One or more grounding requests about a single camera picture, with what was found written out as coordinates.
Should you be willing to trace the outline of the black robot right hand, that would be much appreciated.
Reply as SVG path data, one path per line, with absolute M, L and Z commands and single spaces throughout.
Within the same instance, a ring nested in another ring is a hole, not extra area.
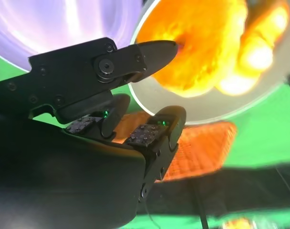
M 30 72 L 0 81 L 0 229 L 118 229 L 135 218 L 178 150 L 186 111 L 167 106 L 115 143 L 130 97 L 112 90 L 177 50 L 100 38 L 31 56 Z

